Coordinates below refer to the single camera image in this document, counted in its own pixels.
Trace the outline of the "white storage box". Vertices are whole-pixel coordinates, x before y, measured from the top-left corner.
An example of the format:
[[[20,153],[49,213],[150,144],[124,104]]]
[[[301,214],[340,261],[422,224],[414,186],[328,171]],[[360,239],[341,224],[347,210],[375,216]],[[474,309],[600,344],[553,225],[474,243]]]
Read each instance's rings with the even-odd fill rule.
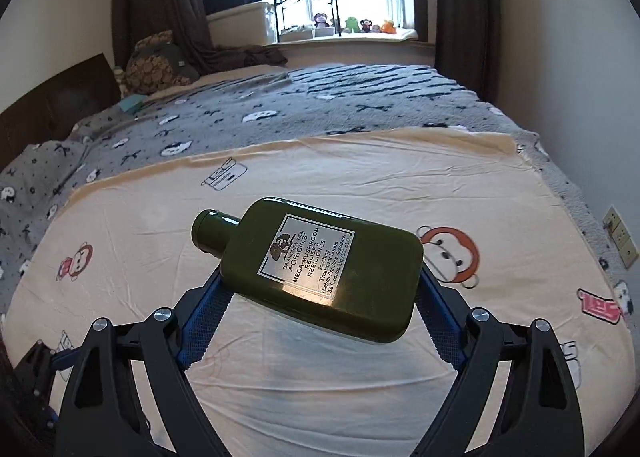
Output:
[[[207,17],[210,39],[215,46],[270,46],[277,42],[273,5],[265,1],[236,6]]]

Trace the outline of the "right dark curtain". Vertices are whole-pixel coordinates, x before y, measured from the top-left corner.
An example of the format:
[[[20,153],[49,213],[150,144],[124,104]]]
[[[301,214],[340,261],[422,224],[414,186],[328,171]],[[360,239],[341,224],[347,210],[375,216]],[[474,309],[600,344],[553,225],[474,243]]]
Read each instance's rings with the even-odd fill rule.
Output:
[[[414,29],[421,40],[435,32],[437,71],[485,102],[498,93],[500,0],[413,0]]]

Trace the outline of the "dark curtain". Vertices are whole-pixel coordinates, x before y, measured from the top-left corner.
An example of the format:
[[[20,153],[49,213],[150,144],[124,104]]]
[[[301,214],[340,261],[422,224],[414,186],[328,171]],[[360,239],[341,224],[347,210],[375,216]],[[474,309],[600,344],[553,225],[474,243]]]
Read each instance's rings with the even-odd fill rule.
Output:
[[[435,32],[437,71],[485,102],[498,93],[500,0],[413,0],[414,29],[421,40]]]
[[[201,75],[286,64],[277,48],[216,46],[209,35],[203,0],[112,0],[112,43],[117,66],[127,64],[140,40],[166,30],[172,32],[186,61]]]

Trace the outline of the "window sill toys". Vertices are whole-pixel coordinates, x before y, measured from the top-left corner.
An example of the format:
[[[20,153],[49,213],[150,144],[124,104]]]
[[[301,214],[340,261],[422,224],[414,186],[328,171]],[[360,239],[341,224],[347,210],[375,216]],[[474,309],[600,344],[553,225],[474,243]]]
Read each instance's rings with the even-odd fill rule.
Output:
[[[371,20],[358,21],[349,17],[344,25],[330,20],[325,13],[316,13],[311,21],[305,24],[292,25],[280,31],[280,40],[285,42],[309,40],[314,38],[342,38],[346,35],[391,35],[398,34],[393,21],[384,21],[381,25]]]

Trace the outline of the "brown patterned pillow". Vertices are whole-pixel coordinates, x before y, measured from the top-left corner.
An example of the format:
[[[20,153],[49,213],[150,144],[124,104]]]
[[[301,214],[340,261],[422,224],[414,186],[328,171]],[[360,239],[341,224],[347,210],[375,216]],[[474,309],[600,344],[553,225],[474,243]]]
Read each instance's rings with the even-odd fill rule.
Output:
[[[200,79],[174,43],[171,30],[147,36],[136,43],[125,69],[130,93],[149,95],[175,86],[188,86]]]

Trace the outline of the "grey patterned duvet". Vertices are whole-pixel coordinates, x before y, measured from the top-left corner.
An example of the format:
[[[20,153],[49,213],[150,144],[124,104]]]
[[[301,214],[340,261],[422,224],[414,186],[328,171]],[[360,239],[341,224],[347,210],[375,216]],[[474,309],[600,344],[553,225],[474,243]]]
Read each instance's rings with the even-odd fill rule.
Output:
[[[404,127],[509,134],[552,191],[612,281],[623,266],[578,187],[536,133],[473,91],[416,65],[253,67],[193,89],[172,89],[128,114],[101,104],[60,136],[28,138],[1,162],[1,301],[9,304],[54,215],[76,188],[159,162],[304,136]]]

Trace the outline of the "large dark green bottle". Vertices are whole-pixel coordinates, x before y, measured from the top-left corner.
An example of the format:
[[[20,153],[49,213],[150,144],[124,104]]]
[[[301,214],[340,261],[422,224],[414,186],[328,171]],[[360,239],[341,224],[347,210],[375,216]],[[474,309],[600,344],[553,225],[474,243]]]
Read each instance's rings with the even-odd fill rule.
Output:
[[[299,321],[376,343],[411,321],[423,248],[404,229],[264,197],[239,218],[201,211],[191,236],[232,291]]]

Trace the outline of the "left dark curtain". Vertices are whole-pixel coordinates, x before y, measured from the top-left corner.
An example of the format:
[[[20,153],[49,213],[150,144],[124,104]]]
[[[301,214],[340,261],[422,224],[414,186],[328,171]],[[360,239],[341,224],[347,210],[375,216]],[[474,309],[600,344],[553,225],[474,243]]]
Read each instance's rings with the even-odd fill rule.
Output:
[[[201,75],[286,64],[277,48],[216,46],[209,35],[203,0],[112,0],[112,43],[117,66],[127,64],[140,40],[166,30],[172,32],[186,61]]]

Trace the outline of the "dark wooden headboard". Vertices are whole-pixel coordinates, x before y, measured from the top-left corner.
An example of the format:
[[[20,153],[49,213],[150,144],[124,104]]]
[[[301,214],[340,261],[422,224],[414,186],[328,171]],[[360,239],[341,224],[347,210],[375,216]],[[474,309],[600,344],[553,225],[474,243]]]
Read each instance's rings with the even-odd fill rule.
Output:
[[[30,144],[66,139],[76,122],[119,100],[119,86],[104,55],[63,70],[2,110],[2,167]]]

